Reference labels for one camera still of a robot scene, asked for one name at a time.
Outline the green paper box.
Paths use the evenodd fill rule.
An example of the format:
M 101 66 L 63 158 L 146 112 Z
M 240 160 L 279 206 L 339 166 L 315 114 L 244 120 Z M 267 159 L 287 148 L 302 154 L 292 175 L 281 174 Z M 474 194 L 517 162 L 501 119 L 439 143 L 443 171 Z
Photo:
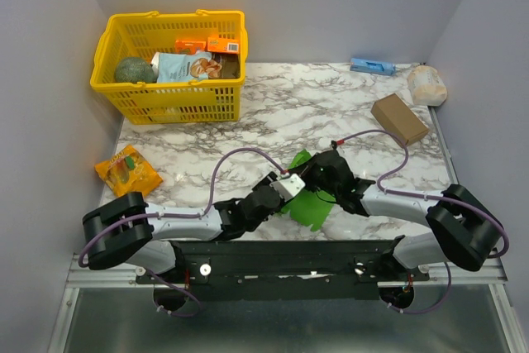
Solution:
M 311 158 L 312 156 L 307 150 L 298 152 L 294 156 L 291 165 L 281 175 L 281 179 L 292 175 L 294 168 L 305 164 Z M 278 213 L 288 213 L 294 221 L 306 227 L 311 227 L 311 231 L 317 231 L 321 228 L 335 204 L 336 200 L 330 194 L 323 191 L 314 193 L 304 188 L 295 198 L 285 201 Z

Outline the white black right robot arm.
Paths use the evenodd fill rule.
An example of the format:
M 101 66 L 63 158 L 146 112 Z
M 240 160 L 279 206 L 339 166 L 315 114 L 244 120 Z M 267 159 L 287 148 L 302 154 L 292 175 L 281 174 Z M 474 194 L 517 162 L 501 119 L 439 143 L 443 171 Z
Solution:
M 402 192 L 354 176 L 336 150 L 314 155 L 292 168 L 312 192 L 330 194 L 345 212 L 363 217 L 392 217 L 429 228 L 419 236 L 397 237 L 380 259 L 382 274 L 401 279 L 420 265 L 451 262 L 476 272 L 500 240 L 503 227 L 466 188 Z

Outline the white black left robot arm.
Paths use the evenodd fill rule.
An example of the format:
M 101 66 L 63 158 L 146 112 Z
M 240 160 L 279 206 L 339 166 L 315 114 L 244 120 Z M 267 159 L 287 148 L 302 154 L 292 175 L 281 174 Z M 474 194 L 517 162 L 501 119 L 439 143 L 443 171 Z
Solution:
M 254 231 L 285 204 L 286 179 L 270 173 L 244 198 L 216 202 L 209 210 L 147 203 L 139 192 L 127 193 L 83 217 L 86 246 L 79 265 L 107 270 L 130 263 L 153 270 L 173 283 L 183 262 L 168 241 L 231 241 Z

